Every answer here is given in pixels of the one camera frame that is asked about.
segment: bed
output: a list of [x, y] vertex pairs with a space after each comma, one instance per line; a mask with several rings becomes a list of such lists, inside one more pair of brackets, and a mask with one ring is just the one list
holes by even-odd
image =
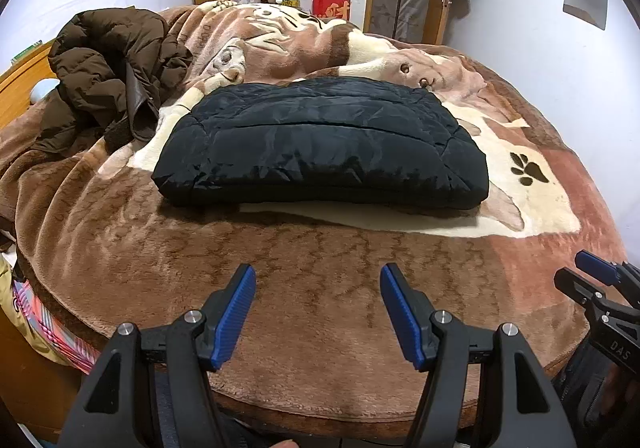
[[[108, 154], [98, 139], [67, 158], [29, 151], [46, 100], [0, 133], [2, 217], [34, 293], [65, 328], [100, 349], [120, 322], [153, 327], [199, 307], [249, 262], [257, 298], [233, 359], [210, 378], [222, 406], [302, 433], [397, 438], [424, 376], [403, 360], [378, 292], [381, 266], [395, 261], [437, 307], [482, 327], [513, 321], [549, 374], [561, 367], [586, 322], [555, 290], [556, 269], [582, 248], [617, 261], [625, 252], [578, 157], [513, 86], [456, 50], [286, 6], [212, 2], [163, 15], [194, 62], [150, 143]], [[318, 76], [431, 90], [487, 155], [489, 198], [445, 214], [329, 202], [200, 211], [162, 199], [151, 172], [203, 96]], [[26, 109], [18, 91], [2, 96]]]

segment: colorful striped cloth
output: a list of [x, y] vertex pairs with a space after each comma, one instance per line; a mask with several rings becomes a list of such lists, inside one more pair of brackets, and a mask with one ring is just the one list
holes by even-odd
[[88, 374], [100, 355], [96, 349], [65, 328], [33, 294], [29, 281], [13, 281], [14, 305], [31, 328], [73, 367]]

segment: wooden headboard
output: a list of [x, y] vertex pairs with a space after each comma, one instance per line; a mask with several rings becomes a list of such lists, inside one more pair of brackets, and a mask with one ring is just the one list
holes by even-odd
[[22, 57], [0, 76], [0, 129], [29, 108], [33, 86], [44, 78], [55, 78], [49, 67], [47, 42]]

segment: paw print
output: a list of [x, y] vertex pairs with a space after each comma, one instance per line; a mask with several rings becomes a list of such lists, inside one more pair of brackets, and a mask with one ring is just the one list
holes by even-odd
[[514, 154], [514, 152], [511, 152], [511, 159], [513, 160], [513, 163], [518, 165], [518, 168], [511, 167], [511, 171], [515, 175], [522, 176], [519, 181], [524, 186], [531, 186], [534, 179], [540, 181], [540, 183], [549, 182], [549, 180], [542, 173], [542, 170], [540, 170], [538, 164], [534, 163], [533, 161], [529, 161], [529, 158], [526, 155]]

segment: green book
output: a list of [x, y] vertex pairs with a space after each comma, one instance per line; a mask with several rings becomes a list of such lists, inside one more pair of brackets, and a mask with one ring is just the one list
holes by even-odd
[[16, 62], [18, 62], [23, 56], [28, 55], [29, 53], [31, 53], [31, 51], [35, 50], [37, 47], [42, 45], [42, 41], [39, 40], [37, 41], [35, 44], [31, 44], [26, 50], [24, 51], [20, 51], [20, 53], [18, 53], [17, 55], [15, 55], [12, 59], [11, 59], [11, 65], [15, 64]]

